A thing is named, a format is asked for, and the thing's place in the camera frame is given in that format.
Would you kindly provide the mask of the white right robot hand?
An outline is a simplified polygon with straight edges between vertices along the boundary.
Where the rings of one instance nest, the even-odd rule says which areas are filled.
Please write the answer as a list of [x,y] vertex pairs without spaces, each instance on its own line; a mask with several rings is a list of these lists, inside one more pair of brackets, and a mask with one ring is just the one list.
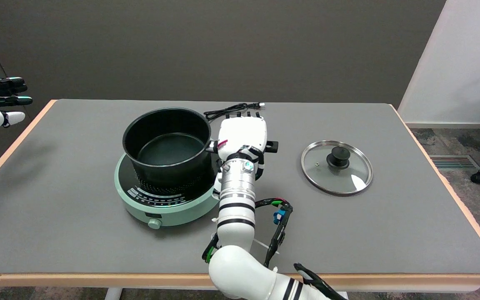
[[258,113],[253,117],[248,112],[246,116],[230,117],[221,122],[218,138],[210,144],[212,152],[217,153],[221,161],[212,192],[213,198],[219,199],[222,174],[227,168],[227,162],[235,156],[251,161],[255,180],[262,176],[267,137],[266,121]]

